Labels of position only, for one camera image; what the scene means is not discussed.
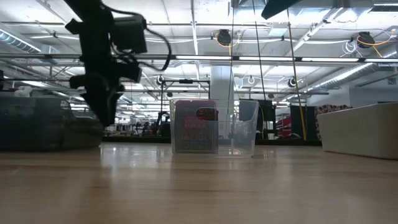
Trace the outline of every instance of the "wooden floor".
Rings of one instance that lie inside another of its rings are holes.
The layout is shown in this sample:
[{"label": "wooden floor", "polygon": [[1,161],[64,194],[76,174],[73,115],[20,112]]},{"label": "wooden floor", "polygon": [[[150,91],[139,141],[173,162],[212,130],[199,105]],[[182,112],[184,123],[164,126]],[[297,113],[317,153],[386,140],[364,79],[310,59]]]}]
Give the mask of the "wooden floor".
[{"label": "wooden floor", "polygon": [[168,144],[0,152],[0,223],[398,223],[398,162],[256,148],[173,156]]}]

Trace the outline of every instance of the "clear plastic bin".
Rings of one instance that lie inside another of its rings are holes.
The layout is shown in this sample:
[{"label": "clear plastic bin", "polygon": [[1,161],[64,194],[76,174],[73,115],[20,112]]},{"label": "clear plastic bin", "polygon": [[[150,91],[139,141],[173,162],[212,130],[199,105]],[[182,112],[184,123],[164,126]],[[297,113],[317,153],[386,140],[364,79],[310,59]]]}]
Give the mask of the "clear plastic bin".
[{"label": "clear plastic bin", "polygon": [[173,153],[252,156],[258,107],[251,100],[170,100]]}]

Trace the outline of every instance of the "white wall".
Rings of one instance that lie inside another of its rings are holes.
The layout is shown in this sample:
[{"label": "white wall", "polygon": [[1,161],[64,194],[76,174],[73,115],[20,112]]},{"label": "white wall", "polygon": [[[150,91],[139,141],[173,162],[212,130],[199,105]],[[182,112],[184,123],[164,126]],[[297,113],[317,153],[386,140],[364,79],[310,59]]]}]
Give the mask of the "white wall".
[{"label": "white wall", "polygon": [[347,105],[351,106],[349,86],[344,85],[339,90],[329,90],[329,95],[313,95],[307,99],[308,106]]},{"label": "white wall", "polygon": [[351,106],[367,106],[380,101],[398,102],[398,88],[353,87],[349,90]]}]

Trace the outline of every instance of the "warehouse ceiling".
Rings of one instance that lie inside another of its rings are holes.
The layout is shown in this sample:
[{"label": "warehouse ceiling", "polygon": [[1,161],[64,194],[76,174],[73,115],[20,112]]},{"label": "warehouse ceiling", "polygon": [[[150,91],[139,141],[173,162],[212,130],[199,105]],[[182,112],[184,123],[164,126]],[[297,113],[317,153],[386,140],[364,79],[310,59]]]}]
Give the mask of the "warehouse ceiling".
[{"label": "warehouse ceiling", "polygon": [[[257,20],[259,48],[261,56],[289,56],[290,42],[287,30],[286,11],[270,18],[268,21],[261,17],[264,8],[262,0],[256,0],[256,16],[254,16],[251,1],[239,1],[241,7],[229,7],[230,0],[104,0],[104,3],[123,11],[134,11],[142,14],[151,29],[166,36],[171,44],[174,55],[229,55],[229,48],[223,47],[215,40],[215,35],[220,29],[228,29],[233,33],[236,45],[231,53],[240,56],[258,56],[256,30],[254,21]],[[369,12],[363,10],[360,16],[348,11],[341,16],[327,21],[322,26],[323,18],[331,12],[331,8],[294,9],[291,12],[292,39],[294,44],[305,37],[307,41],[294,51],[296,57],[375,57],[375,50],[356,49],[352,54],[347,54],[347,41],[358,36],[359,32],[369,32],[376,42],[391,39],[380,45],[379,49],[386,49],[394,45],[398,13],[395,12]],[[195,18],[196,30],[191,23]],[[61,0],[2,0],[0,8],[0,29],[32,44],[41,49],[43,45],[50,45],[59,50],[61,54],[80,54],[80,43],[77,35],[72,35],[64,28],[70,19],[78,19],[74,12]],[[193,41],[194,35],[198,39],[197,50]],[[157,37],[147,34],[148,54],[166,54],[164,43],[156,40]],[[0,53],[26,53],[4,42],[0,42]],[[31,69],[44,75],[49,74],[50,67],[40,66],[38,60],[13,59],[12,61],[25,64]],[[61,60],[60,63],[78,64],[77,60]],[[163,61],[149,61],[161,65]],[[172,62],[162,75],[166,79],[178,80],[190,78],[208,80],[210,77],[211,62]],[[297,66],[297,78],[301,80],[300,87],[320,80],[330,73],[339,70],[339,65],[305,64]],[[147,77],[141,84],[126,83],[127,89],[156,89],[154,86],[159,72],[143,68]],[[58,73],[58,78],[69,78],[72,75],[84,73],[80,67],[53,67],[53,73]],[[282,91],[289,87],[287,80],[293,77],[293,66],[281,65],[279,62],[268,63],[262,66],[264,75],[264,88],[267,91]],[[261,89],[261,70],[258,62],[233,63],[235,89]],[[197,85],[190,88],[187,85],[175,84],[170,90],[197,90]],[[130,100],[138,97],[151,99],[146,93],[126,93]],[[186,93],[186,97],[206,98],[207,94]],[[262,95],[252,95],[252,98],[261,98]]]}]

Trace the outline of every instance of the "ceiling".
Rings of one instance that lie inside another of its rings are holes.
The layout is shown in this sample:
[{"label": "ceiling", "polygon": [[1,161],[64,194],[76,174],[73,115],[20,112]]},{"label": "ceiling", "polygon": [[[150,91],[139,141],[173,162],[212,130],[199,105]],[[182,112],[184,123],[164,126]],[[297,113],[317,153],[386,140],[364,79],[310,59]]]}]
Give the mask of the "ceiling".
[{"label": "ceiling", "polygon": [[[197,24],[196,36],[198,38],[198,52],[195,52],[195,44],[193,42],[193,29],[190,26],[192,23],[192,7],[191,2],[187,0],[104,0],[104,3],[123,11],[134,11],[142,14],[149,24],[149,27],[162,35],[166,36],[170,41],[181,40],[179,43],[172,43],[172,52],[175,55],[229,55],[227,47],[220,46],[213,38],[220,29],[229,29],[234,38],[239,38],[237,43],[231,49],[233,55],[240,56],[258,56],[258,47],[256,40],[256,30],[253,29],[254,20],[258,23],[259,48],[261,56],[289,56],[290,52],[289,32],[287,28],[287,14],[281,12],[275,17],[266,21],[260,17],[262,6],[256,7],[256,16],[251,10],[240,10],[229,13],[229,0],[194,0],[193,1],[193,15]],[[10,34],[21,38],[22,40],[32,44],[35,47],[41,48],[43,45],[51,45],[60,51],[61,54],[80,54],[80,43],[77,35],[72,35],[63,27],[63,23],[71,19],[79,18],[68,7],[68,5],[61,0],[48,0],[44,3],[41,0],[2,0],[2,7],[0,8],[0,29],[6,30]],[[328,12],[317,13],[298,13],[292,15],[292,38],[299,40],[308,31],[313,29],[318,23],[322,21],[323,16]],[[312,33],[310,40],[299,47],[295,52],[296,57],[350,57],[344,51],[343,42],[350,40],[351,37],[358,36],[358,32],[368,31],[376,41],[387,40],[391,34],[391,29],[395,29],[398,13],[364,13],[361,16],[350,21],[340,21],[338,19],[330,21],[330,23],[322,26],[317,32]],[[271,35],[271,31],[275,29],[282,29],[278,36]],[[63,35],[67,38],[51,37],[53,33]],[[146,34],[147,38],[156,38],[152,35]],[[266,42],[265,40],[275,40],[273,42]],[[388,48],[393,45],[393,41],[380,46],[380,49]],[[167,48],[161,42],[147,41],[148,54],[167,54]],[[359,53],[355,53],[353,57],[373,57],[375,54],[373,48],[358,49]],[[25,53],[13,46],[0,42],[0,53]],[[44,75],[49,74],[49,67],[33,66],[40,62],[38,60],[14,60],[15,62],[25,64]],[[72,62],[71,60],[61,60],[62,62]],[[163,61],[155,61],[155,64],[161,64]],[[200,80],[208,80],[211,75],[211,66],[215,66],[208,62],[200,62],[198,66],[195,63],[182,63],[176,67],[169,67],[163,76],[166,79],[178,80],[181,78],[191,78]],[[257,63],[254,64],[236,64],[233,63],[233,73],[236,88],[262,88],[261,71],[269,72],[264,76],[264,88],[269,91],[281,91],[288,89],[287,80],[293,77],[293,66],[291,65],[263,65],[262,70]],[[63,67],[53,67],[53,72],[59,72]],[[319,79],[327,76],[331,72],[339,69],[339,66],[330,65],[312,65],[312,66],[297,66],[297,79],[302,79],[301,87],[310,85]],[[140,85],[128,84],[130,88],[137,89],[154,89],[156,77],[159,72],[153,71],[149,68],[143,68],[147,78],[144,77]],[[72,75],[84,73],[83,66],[68,68],[66,71],[61,71],[57,77],[68,78]],[[255,84],[250,84],[248,78],[257,80]],[[178,89],[180,84],[175,84],[174,89]],[[197,85],[192,85],[187,88],[186,84],[181,84],[182,89],[197,90]],[[152,96],[146,93],[126,93],[126,97],[130,100],[153,99]],[[181,94],[174,94],[174,97],[183,96]],[[202,93],[185,93],[184,96],[202,97],[206,98],[207,94]],[[261,98],[262,95],[252,95],[253,98]]]}]

